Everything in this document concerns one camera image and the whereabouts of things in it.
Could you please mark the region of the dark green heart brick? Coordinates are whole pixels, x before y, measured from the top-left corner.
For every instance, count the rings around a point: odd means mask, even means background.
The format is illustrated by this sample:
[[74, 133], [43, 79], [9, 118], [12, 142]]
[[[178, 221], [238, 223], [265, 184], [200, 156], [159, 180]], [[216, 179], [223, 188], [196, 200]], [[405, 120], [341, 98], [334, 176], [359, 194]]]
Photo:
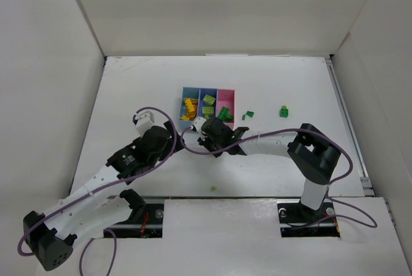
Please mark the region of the dark green heart brick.
[[231, 114], [225, 115], [224, 121], [225, 122], [232, 122], [234, 117]]

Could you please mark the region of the dark green plate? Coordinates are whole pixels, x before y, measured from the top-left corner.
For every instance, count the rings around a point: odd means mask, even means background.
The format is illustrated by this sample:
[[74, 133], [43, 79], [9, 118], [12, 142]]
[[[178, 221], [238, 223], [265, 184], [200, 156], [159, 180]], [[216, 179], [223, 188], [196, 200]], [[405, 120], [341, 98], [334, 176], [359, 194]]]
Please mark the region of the dark green plate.
[[227, 107], [222, 107], [221, 110], [220, 110], [219, 113], [218, 113], [218, 118], [219, 118], [220, 120], [224, 120], [225, 115], [227, 115], [227, 114], [230, 114], [230, 113], [229, 113], [229, 108], [227, 108]]

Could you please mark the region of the pale green curved brick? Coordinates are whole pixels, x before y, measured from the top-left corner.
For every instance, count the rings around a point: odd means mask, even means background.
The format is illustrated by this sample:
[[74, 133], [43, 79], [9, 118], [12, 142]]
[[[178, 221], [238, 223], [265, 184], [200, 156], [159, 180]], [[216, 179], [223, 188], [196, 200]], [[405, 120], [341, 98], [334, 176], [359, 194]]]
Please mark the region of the pale green curved brick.
[[202, 114], [207, 116], [214, 115], [214, 108], [212, 106], [203, 106]]

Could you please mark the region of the yellow butterfly round brick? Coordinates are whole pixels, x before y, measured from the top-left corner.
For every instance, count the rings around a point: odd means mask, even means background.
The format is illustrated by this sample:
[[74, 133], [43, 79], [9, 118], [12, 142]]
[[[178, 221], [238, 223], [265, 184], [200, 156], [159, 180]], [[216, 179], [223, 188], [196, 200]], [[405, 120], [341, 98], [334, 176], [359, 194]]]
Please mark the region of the yellow butterfly round brick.
[[196, 118], [196, 112], [194, 113], [187, 113], [186, 116], [189, 120], [194, 120]]

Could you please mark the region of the yellow curved studded brick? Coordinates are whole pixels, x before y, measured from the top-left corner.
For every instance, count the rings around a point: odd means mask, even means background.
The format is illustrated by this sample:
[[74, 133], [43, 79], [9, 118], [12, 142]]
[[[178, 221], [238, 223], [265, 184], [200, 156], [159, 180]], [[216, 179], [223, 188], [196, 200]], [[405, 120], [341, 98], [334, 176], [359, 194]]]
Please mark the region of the yellow curved studded brick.
[[184, 104], [186, 106], [186, 115], [193, 116], [197, 113], [198, 101], [193, 98], [184, 98]]

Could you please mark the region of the dark green 2x2 brick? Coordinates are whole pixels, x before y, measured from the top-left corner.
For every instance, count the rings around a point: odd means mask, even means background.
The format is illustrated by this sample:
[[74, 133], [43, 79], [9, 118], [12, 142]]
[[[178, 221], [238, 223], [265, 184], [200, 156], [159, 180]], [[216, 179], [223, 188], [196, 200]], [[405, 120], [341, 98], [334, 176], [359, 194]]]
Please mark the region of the dark green 2x2 brick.
[[282, 108], [279, 110], [279, 116], [280, 116], [280, 117], [282, 117], [282, 118], [288, 118], [288, 115], [289, 115], [289, 113], [288, 113], [288, 109], [287, 109], [286, 107], [282, 107]]

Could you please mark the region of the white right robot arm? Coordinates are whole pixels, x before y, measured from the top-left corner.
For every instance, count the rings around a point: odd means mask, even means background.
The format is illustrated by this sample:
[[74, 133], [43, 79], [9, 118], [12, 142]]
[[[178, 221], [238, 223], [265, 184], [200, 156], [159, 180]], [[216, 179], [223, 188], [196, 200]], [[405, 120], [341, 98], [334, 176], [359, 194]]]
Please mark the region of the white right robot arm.
[[248, 127], [231, 129], [219, 118], [196, 118], [192, 122], [199, 134], [198, 143], [214, 157], [223, 152], [250, 156], [263, 154], [292, 160], [305, 177], [300, 204], [319, 210], [341, 151], [324, 139], [324, 134], [311, 124], [302, 124], [292, 132], [270, 136], [253, 133]]

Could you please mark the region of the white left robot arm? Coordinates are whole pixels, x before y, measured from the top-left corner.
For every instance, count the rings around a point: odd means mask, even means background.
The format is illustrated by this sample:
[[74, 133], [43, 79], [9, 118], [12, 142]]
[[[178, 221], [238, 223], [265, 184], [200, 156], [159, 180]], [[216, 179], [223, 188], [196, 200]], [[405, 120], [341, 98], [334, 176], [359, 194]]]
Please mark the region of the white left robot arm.
[[115, 152], [83, 186], [44, 212], [32, 210], [23, 218], [23, 238], [45, 271], [68, 260], [80, 242], [124, 221], [145, 214], [144, 199], [131, 188], [137, 178], [152, 172], [182, 149], [171, 121], [142, 125], [140, 136]]

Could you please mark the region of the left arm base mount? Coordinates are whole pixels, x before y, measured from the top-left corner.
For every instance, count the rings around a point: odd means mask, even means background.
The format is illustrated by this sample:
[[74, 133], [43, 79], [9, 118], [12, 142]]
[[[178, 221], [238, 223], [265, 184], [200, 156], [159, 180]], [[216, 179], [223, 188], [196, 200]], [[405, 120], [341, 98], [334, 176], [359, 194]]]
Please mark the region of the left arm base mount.
[[120, 198], [127, 202], [128, 218], [111, 225], [117, 238], [157, 239], [163, 235], [164, 200], [144, 199], [134, 190], [124, 190]]

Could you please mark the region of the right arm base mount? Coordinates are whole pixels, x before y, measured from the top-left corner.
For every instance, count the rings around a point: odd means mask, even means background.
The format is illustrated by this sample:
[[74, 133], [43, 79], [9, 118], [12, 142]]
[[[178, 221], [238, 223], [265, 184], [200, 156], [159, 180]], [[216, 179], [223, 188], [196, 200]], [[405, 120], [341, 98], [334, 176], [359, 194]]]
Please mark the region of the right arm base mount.
[[303, 194], [277, 200], [281, 237], [340, 237], [335, 209], [329, 199]]

